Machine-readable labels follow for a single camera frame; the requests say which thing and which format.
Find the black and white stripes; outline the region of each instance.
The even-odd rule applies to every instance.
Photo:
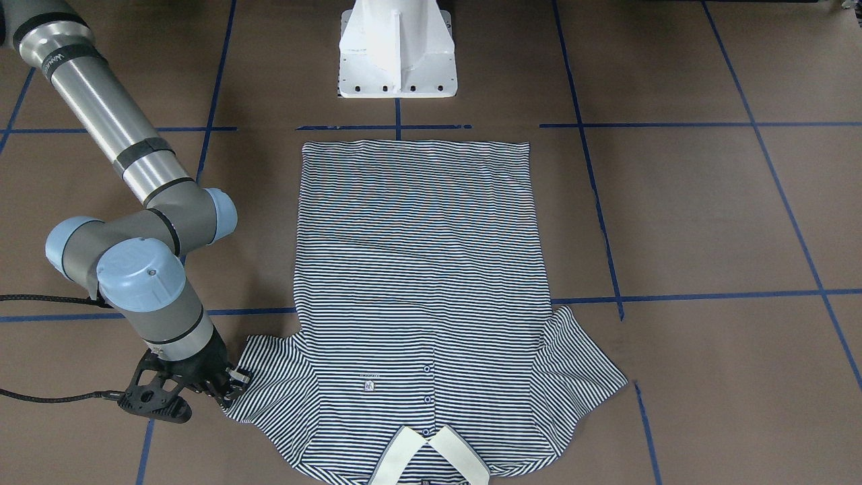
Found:
[[[494,476],[559,457],[626,383],[571,311],[552,313],[529,147],[337,142],[303,148],[302,330],[251,337],[228,416],[329,483],[365,485],[403,426],[451,426]],[[426,446],[400,483],[462,483]]]

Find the robotic arm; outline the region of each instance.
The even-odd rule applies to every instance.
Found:
[[[87,24],[63,0],[0,0],[0,38],[53,85],[144,209],[107,222],[73,217],[47,238],[48,260],[91,298],[116,307],[149,348],[118,404],[125,411],[184,423],[183,388],[222,407],[248,386],[186,279],[179,257],[236,227],[236,209],[202,189],[180,166],[94,47]],[[144,370],[156,372],[140,382]],[[167,391],[168,380],[178,385]]]

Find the light blue joint cap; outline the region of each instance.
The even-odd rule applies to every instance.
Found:
[[[130,312],[155,312],[185,288],[183,263],[158,239],[127,239],[105,251],[96,265],[102,295]]]
[[[66,250],[66,243],[69,242],[69,239],[72,238],[72,234],[74,234],[79,227],[94,221],[98,223],[104,222],[93,217],[72,217],[66,219],[60,224],[57,224],[57,226],[51,230],[51,233],[48,234],[48,239],[45,241],[45,257],[48,258],[51,264],[57,268],[57,271],[60,271],[67,280],[72,280],[72,278],[69,278],[69,275],[66,274],[66,270],[63,269],[63,251]]]
[[[209,242],[212,244],[236,230],[236,206],[230,197],[219,189],[204,189],[213,198],[215,205],[215,237]]]

